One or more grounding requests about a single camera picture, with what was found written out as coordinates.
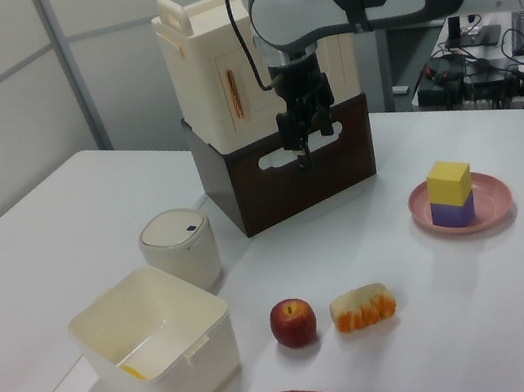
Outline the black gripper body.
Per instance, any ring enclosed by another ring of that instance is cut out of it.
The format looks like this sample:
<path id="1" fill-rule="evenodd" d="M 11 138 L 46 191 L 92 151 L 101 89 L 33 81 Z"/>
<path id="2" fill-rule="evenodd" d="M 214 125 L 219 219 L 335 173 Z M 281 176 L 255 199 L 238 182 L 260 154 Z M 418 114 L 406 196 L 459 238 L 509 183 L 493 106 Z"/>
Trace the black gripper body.
<path id="1" fill-rule="evenodd" d="M 275 94 L 286 102 L 296 99 L 301 104 L 306 122 L 316 114 L 314 89 L 319 84 L 322 73 L 316 55 L 307 56 L 304 60 L 288 66 L 271 67 Z"/>

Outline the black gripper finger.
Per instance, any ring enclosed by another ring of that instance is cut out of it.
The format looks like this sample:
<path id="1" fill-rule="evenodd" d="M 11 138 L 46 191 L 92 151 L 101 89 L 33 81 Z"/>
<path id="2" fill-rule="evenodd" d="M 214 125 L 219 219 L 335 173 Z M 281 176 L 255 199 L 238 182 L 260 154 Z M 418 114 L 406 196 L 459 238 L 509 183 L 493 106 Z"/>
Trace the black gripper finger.
<path id="1" fill-rule="evenodd" d="M 332 118 L 331 118 L 331 106 L 334 103 L 330 84 L 326 74 L 321 73 L 319 76 L 319 84 L 315 87 L 313 97 L 316 103 L 316 115 L 318 119 L 319 131 L 323 136 L 332 136 L 334 134 Z"/>
<path id="2" fill-rule="evenodd" d="M 296 154 L 302 170 L 312 168 L 308 127 L 301 104 L 296 99 L 291 99 L 286 102 L 286 105 L 286 111 L 276 115 L 277 129 L 283 148 Z"/>

